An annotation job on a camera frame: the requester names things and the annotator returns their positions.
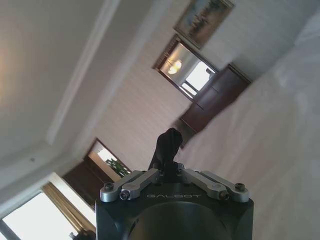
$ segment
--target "beige curtain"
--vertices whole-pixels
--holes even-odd
[[[75,206],[51,183],[42,187],[43,192],[56,205],[61,213],[68,219],[72,226],[79,233],[83,230],[96,232],[95,226],[79,212]]]

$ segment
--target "framed painting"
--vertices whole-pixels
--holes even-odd
[[[191,0],[174,30],[200,49],[233,7],[229,0]]]

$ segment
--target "light fixture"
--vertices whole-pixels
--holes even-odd
[[[181,60],[177,60],[174,62],[174,64],[169,68],[168,74],[173,75],[176,74],[182,67]]]

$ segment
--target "logo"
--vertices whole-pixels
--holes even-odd
[[[163,199],[191,199],[191,198],[199,198],[201,194],[148,194],[146,197],[150,199],[157,199],[157,198],[163,198]]]

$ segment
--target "screw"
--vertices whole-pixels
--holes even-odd
[[[220,198],[221,200],[228,200],[229,197],[230,197],[230,195],[229,195],[228,191],[221,191],[221,192],[219,193],[219,198]]]
[[[111,191],[112,189],[114,189],[114,184],[112,182],[106,182],[104,184],[104,188],[107,190],[107,191]]]
[[[240,183],[240,182],[236,183],[234,185],[234,187],[239,192],[244,192],[246,190],[246,186],[243,183]]]
[[[128,200],[130,198],[130,192],[124,190],[119,194],[121,200]]]

